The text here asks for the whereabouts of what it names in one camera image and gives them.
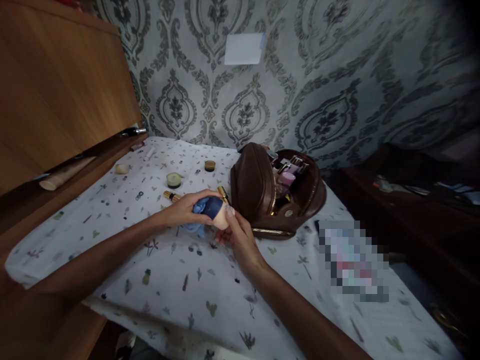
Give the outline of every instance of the jar lid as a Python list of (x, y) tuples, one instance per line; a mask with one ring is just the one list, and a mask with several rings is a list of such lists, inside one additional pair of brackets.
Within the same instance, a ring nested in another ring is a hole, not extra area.
[(278, 178), (278, 181), (280, 181), (282, 184), (290, 186), (290, 185), (292, 185), (292, 183), (294, 182), (295, 179), (296, 179), (295, 175), (293, 175), (290, 172), (284, 171), (280, 174), (280, 177)]
[(205, 170), (212, 172), (215, 170), (215, 161), (207, 160), (205, 161)]

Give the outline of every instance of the wooden cabinet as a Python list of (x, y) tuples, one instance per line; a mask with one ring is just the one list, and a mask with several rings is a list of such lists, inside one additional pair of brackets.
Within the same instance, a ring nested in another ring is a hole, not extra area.
[(118, 28), (0, 0), (0, 195), (140, 121)]

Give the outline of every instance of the brown leather cosmetic bag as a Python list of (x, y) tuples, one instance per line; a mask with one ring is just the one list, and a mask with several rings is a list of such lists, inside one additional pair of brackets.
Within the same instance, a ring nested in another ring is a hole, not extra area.
[(250, 222), (255, 236), (286, 240), (323, 207), (327, 190), (311, 157), (289, 149), (277, 154), (279, 161), (296, 155), (309, 164), (289, 189), (293, 201), (276, 209), (276, 181), (270, 158), (263, 146), (251, 142), (230, 170), (231, 204)]

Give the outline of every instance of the white tablecloth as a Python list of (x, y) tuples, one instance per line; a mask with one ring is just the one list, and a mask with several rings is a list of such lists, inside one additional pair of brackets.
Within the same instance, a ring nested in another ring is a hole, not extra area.
[[(131, 166), (127, 175), (112, 169), (12, 250), (6, 270), (14, 280), (28, 288), (85, 250), (167, 207), (170, 202), (163, 192), (168, 173), (183, 176), (179, 194), (219, 185), (230, 192), (236, 150), (161, 137), (145, 142), (146, 147), (117, 162)], [(144, 162), (151, 146), (156, 152)], [(204, 170), (205, 160), (216, 162), (214, 172)], [(333, 221), (352, 217), (327, 188), (325, 206), (297, 236), (257, 240), (266, 261), (285, 280), (374, 359), (460, 358), (391, 269), (382, 275), (387, 302), (353, 301), (331, 286), (315, 220), (337, 224)], [(200, 239), (175, 227), (148, 239), (85, 303), (172, 359), (303, 359), (283, 324), (240, 271), (231, 249), (217, 246), (214, 235), (207, 228)], [(375, 252), (365, 246), (370, 255)]]

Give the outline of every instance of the cream tube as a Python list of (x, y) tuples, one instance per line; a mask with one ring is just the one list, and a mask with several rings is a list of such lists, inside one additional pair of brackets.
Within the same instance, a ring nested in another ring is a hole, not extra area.
[(150, 160), (150, 157), (153, 155), (154, 151), (155, 151), (155, 146), (152, 146), (150, 150), (148, 150), (148, 152), (146, 153), (145, 157), (143, 158), (143, 161)]
[(65, 166), (63, 169), (54, 172), (50, 176), (47, 176), (44, 180), (40, 181), (39, 184), (45, 190), (53, 191), (65, 184), (68, 180), (70, 180), (75, 174), (77, 174), (80, 170), (86, 167), (88, 164), (95, 159), (93, 157), (84, 157), (83, 159), (74, 162), (68, 166)]

